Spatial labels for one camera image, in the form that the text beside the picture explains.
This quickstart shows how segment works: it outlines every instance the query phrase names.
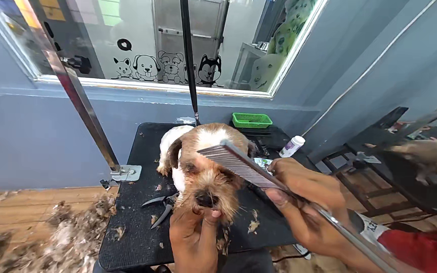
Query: plastic bottle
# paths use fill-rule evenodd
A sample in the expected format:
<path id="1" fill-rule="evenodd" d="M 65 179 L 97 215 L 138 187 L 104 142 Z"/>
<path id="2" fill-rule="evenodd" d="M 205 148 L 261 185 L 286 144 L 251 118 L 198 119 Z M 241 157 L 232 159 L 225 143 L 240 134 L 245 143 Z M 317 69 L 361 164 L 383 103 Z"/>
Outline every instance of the plastic bottle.
<path id="1" fill-rule="evenodd" d="M 305 139 L 299 135 L 292 138 L 286 146 L 279 152 L 280 157 L 291 157 L 303 144 L 306 142 Z"/>

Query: hand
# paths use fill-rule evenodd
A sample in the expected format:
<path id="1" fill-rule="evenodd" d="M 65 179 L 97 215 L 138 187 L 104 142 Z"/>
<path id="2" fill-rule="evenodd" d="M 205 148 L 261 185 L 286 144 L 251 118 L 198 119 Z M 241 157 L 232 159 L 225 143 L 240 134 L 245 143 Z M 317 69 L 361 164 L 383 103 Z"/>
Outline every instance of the hand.
<path id="1" fill-rule="evenodd" d="M 200 214 L 180 208 L 173 211 L 169 240 L 175 259 L 175 272 L 216 272 L 216 230 L 220 215 L 220 211 L 212 209 L 202 210 Z"/>
<path id="2" fill-rule="evenodd" d="M 335 178 L 308 170 L 293 158 L 275 159 L 269 170 L 291 191 L 319 204 L 343 225 L 351 225 L 340 183 Z M 266 194 L 286 217 L 294 238 L 308 250 L 338 258 L 359 272 L 383 272 L 312 207 L 279 189 L 267 189 Z"/>

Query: metal comb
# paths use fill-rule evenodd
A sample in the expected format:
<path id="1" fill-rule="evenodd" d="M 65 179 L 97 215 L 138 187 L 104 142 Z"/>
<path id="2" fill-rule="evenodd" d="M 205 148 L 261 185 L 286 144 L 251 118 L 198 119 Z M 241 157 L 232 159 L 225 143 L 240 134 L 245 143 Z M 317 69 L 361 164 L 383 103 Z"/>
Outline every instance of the metal comb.
<path id="1" fill-rule="evenodd" d="M 397 260 L 393 260 L 390 256 L 379 252 L 375 246 L 371 245 L 355 231 L 350 231 L 350 228 L 344 226 L 317 203 L 309 202 L 304 197 L 292 192 L 281 181 L 270 175 L 266 170 L 252 161 L 251 158 L 248 158 L 246 154 L 240 151 L 229 140 L 222 140 L 220 145 L 201 149 L 197 152 L 258 187 L 281 189 L 292 197 L 306 202 L 382 270 L 388 273 L 406 272 L 405 269 L 399 265 Z"/>

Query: dog's eye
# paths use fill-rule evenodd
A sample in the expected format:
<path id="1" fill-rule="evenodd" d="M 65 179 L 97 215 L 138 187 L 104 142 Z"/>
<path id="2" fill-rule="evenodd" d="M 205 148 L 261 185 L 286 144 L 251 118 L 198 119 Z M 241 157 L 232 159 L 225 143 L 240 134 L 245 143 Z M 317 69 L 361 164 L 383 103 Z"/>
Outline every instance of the dog's eye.
<path id="1" fill-rule="evenodd" d="M 193 163 L 186 163 L 185 169 L 187 172 L 191 172 L 191 173 L 198 172 L 197 167 Z"/>
<path id="2" fill-rule="evenodd" d="M 233 172 L 231 171 L 221 171 L 221 173 L 227 178 L 227 180 L 232 180 L 234 179 L 235 175 Z"/>

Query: grooming table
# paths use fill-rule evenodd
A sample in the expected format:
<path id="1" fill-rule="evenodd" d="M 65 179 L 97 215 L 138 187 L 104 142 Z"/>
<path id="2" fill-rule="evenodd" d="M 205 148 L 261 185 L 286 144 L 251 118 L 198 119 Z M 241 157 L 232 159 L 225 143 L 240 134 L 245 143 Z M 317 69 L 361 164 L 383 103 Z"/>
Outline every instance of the grooming table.
<path id="1" fill-rule="evenodd" d="M 125 270 L 173 262 L 169 242 L 169 218 L 158 229 L 149 229 L 151 215 L 159 217 L 165 207 L 156 204 L 141 208 L 141 205 L 149 199 L 169 196 L 176 192 L 171 175 L 162 177 L 156 172 L 158 163 L 155 163 L 155 159 L 159 159 L 161 137 L 169 129 L 181 125 L 183 124 L 143 123 L 137 128 L 127 164 L 141 165 L 143 169 L 135 184 L 121 183 L 119 187 L 119 196 L 116 198 L 118 212 L 109 220 L 99 253 L 100 265 L 105 270 Z M 290 139 L 275 126 L 266 129 L 246 129 L 244 134 L 250 134 L 251 138 L 261 140 L 267 145 L 270 159 L 278 158 L 277 151 Z M 293 158 L 305 167 L 317 170 L 300 152 L 296 152 Z M 155 191 L 159 184 L 162 185 L 162 190 Z M 256 193 L 245 188 L 238 192 L 238 198 L 240 206 L 246 211 L 240 209 L 230 227 L 229 253 L 296 243 L 286 220 L 275 208 L 264 203 Z M 256 229 L 257 235 L 247 233 L 253 220 L 252 209 L 257 210 L 260 222 Z M 117 227 L 125 227 L 124 236 L 119 241 L 115 239 L 114 228 Z"/>

